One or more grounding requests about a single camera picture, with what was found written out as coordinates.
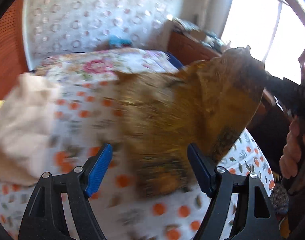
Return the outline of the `right hand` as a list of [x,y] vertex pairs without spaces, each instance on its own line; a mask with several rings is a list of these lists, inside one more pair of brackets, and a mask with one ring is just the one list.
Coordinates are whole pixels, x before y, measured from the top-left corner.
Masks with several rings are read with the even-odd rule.
[[295,178],[298,173],[298,163],[301,159],[301,149],[298,142],[300,126],[298,118],[295,117],[289,126],[286,145],[280,158],[280,169],[285,179]]

